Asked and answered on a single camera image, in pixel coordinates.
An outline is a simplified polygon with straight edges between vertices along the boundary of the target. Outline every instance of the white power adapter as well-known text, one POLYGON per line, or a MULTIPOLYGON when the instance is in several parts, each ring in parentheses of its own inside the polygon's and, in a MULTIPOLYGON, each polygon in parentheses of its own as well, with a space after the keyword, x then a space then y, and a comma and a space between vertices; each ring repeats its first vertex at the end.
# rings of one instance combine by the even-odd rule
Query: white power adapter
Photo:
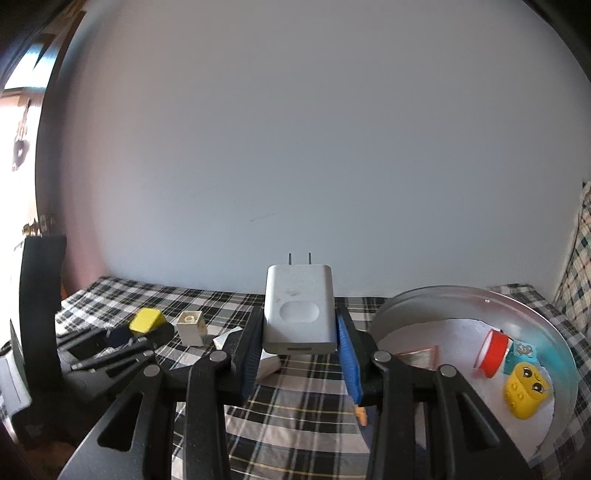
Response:
POLYGON ((277 355, 326 354, 337 347, 328 265, 272 265, 267 274, 263 348, 277 355))

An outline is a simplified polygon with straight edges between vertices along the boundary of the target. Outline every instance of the round metal tray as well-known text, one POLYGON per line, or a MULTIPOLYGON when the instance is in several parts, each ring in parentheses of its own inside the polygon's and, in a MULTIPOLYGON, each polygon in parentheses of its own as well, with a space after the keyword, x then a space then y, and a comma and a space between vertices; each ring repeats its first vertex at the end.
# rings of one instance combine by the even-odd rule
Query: round metal tray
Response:
POLYGON ((554 417, 541 445, 544 450, 551 447, 572 418, 579 373, 562 335, 531 308, 479 288, 424 287, 401 293, 384 303, 370 322, 369 333, 377 343, 406 325, 449 318, 481 320, 537 347, 538 359, 554 385, 554 417))

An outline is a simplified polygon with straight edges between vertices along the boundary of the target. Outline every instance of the checkered fabric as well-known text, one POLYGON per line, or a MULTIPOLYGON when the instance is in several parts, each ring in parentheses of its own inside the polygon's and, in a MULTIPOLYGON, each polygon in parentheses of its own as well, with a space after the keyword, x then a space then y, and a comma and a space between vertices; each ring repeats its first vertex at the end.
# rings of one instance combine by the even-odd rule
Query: checkered fabric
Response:
MULTIPOLYGON (((591 350, 585 336, 531 286, 495 288, 532 307, 562 333, 569 343, 582 380, 573 420, 555 451, 536 457, 532 467, 539 478, 556 479, 591 436, 591 350)), ((365 330, 386 299, 348 298, 345 303, 355 325, 365 330)), ((262 295, 162 287, 115 277, 102 277, 62 303, 56 316, 58 334, 88 324, 114 326, 131 319, 141 307, 160 309, 169 321, 183 310, 202 310, 209 333, 243 326, 262 295)), ((166 368, 191 365, 206 349, 188 348, 178 335, 160 348, 157 358, 166 368)), ((347 395, 336 355, 291 356, 281 369, 257 383, 244 408, 228 407, 226 430, 232 478, 363 479, 368 448, 363 441, 347 395)), ((184 404, 177 404, 173 478, 183 476, 184 404)))
POLYGON ((554 304, 587 339, 591 338, 591 183, 583 185, 573 249, 554 304))

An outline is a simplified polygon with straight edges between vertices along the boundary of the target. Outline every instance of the blue gripper pad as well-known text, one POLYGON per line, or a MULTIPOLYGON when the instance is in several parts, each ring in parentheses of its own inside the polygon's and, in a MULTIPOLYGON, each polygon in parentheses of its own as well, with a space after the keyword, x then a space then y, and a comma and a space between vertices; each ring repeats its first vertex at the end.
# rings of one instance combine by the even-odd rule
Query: blue gripper pad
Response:
POLYGON ((345 325, 345 319, 339 310, 337 310, 336 324, 339 334, 339 345, 337 348, 339 351, 340 368, 343 372, 343 377, 345 378, 347 392, 353 397, 355 404, 359 405, 363 397, 360 375, 361 370, 357 355, 355 354, 353 342, 347 331, 347 326, 345 325))

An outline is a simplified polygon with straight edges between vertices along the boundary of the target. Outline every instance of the yellow block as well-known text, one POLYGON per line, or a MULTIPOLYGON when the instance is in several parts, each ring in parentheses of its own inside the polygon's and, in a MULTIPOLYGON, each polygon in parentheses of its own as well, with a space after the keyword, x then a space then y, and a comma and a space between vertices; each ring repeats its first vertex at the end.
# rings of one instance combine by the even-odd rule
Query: yellow block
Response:
POLYGON ((527 420, 549 392, 550 386, 540 371, 534 365, 521 362, 507 379, 503 395, 511 413, 520 420, 527 420))
POLYGON ((166 322, 160 310, 141 309, 129 323, 129 329, 135 334, 144 334, 166 322))

